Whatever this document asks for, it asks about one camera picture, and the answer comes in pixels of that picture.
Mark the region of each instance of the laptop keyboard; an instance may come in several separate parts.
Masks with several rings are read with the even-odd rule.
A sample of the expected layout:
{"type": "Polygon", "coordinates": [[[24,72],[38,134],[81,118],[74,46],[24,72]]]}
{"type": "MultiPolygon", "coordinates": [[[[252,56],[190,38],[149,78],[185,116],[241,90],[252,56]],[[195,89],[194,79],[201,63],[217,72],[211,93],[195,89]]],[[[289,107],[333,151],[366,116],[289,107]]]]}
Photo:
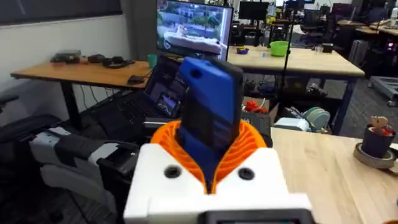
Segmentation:
{"type": "Polygon", "coordinates": [[[142,95],[137,98],[130,98],[118,105],[119,109],[131,123],[141,123],[146,117],[164,117],[162,114],[157,112],[155,108],[150,106],[146,100],[141,98],[142,95]]]}

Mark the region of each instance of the white wall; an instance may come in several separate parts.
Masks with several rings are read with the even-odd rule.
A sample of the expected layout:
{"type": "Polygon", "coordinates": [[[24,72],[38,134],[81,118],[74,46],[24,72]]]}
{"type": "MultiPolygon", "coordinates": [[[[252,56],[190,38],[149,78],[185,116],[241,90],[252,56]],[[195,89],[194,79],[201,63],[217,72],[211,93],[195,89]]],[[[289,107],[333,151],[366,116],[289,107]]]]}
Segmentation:
{"type": "MultiPolygon", "coordinates": [[[[48,62],[58,50],[80,49],[83,55],[120,55],[129,58],[124,16],[96,17],[70,21],[44,22],[20,26],[0,26],[0,95],[10,93],[20,100],[10,103],[0,114],[0,125],[32,114],[50,113],[68,119],[59,83],[15,80],[10,73],[48,62]]],[[[84,109],[79,86],[74,86],[78,107],[84,109]]],[[[86,102],[93,105],[90,89],[86,102]]],[[[94,88],[98,100],[106,97],[104,88],[94,88]]]]}

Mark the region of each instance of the screw hole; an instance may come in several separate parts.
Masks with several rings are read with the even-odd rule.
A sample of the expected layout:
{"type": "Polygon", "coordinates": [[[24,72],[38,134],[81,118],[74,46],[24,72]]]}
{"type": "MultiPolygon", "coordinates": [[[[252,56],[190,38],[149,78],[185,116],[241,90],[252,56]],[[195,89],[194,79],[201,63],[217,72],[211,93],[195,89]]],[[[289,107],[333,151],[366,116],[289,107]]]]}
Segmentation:
{"type": "Polygon", "coordinates": [[[164,175],[170,179],[177,178],[181,175],[181,168],[173,165],[168,166],[166,167],[166,170],[164,170],[164,175]]]}
{"type": "Polygon", "coordinates": [[[254,178],[254,172],[249,168],[241,168],[238,171],[238,175],[243,180],[252,180],[254,178]]]}

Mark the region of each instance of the desk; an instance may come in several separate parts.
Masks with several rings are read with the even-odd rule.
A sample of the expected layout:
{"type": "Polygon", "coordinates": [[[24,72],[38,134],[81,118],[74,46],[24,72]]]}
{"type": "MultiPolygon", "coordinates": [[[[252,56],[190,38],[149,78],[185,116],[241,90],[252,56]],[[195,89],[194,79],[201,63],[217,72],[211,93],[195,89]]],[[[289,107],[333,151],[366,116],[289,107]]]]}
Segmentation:
{"type": "MultiPolygon", "coordinates": [[[[239,55],[236,53],[236,47],[230,47],[228,62],[242,67],[246,73],[281,74],[285,57],[271,56],[271,50],[267,47],[247,46],[247,48],[249,48],[247,55],[239,55]],[[264,58],[261,57],[263,52],[266,53],[264,58]]],[[[310,49],[291,49],[286,75],[348,81],[342,105],[337,114],[335,125],[332,127],[333,133],[338,134],[343,125],[356,80],[364,77],[364,72],[336,52],[326,54],[315,53],[310,49]]]]}
{"type": "Polygon", "coordinates": [[[145,79],[144,83],[138,85],[127,85],[127,81],[131,75],[144,77],[150,71],[147,62],[135,62],[133,65],[120,69],[104,68],[102,65],[90,63],[76,65],[43,63],[13,72],[11,76],[60,82],[70,122],[75,128],[81,129],[81,120],[72,84],[113,88],[144,88],[148,78],[145,79]]]}
{"type": "Polygon", "coordinates": [[[382,224],[398,218],[398,180],[353,157],[360,139],[279,128],[271,133],[289,192],[308,195],[317,223],[382,224]]]}
{"type": "Polygon", "coordinates": [[[379,28],[377,28],[377,26],[375,26],[375,25],[370,25],[370,28],[377,29],[378,31],[381,31],[381,32],[384,32],[387,34],[398,36],[398,29],[386,29],[385,26],[379,26],[379,28]]]}
{"type": "Polygon", "coordinates": [[[365,26],[362,22],[348,21],[348,20],[340,20],[337,24],[341,26],[365,26]]]}
{"type": "Polygon", "coordinates": [[[368,26],[360,26],[355,28],[356,31],[364,33],[364,34],[378,34],[379,31],[378,30],[374,30],[368,26]]]}

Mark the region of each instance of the chair armrest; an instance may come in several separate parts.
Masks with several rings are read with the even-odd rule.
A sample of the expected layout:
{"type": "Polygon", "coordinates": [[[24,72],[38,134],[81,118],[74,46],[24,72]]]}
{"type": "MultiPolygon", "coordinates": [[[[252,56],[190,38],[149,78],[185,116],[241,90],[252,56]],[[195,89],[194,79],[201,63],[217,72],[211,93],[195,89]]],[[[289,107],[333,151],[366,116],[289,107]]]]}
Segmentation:
{"type": "Polygon", "coordinates": [[[0,105],[5,105],[11,101],[17,100],[19,96],[17,95],[8,95],[8,96],[0,96],[0,105]]]}

